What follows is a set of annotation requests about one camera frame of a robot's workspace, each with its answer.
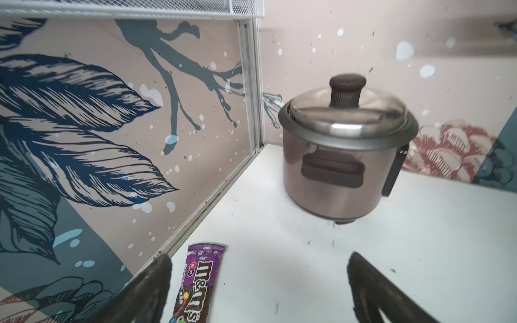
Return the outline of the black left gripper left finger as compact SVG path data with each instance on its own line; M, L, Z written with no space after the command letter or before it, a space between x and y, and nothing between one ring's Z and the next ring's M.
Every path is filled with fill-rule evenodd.
M88 322L159 322L166 305L171 274L171 259L160 255Z

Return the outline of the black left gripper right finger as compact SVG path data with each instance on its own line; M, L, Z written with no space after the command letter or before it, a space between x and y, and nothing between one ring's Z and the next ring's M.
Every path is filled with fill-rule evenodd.
M353 252L347 274L359 322L436 322L361 254Z

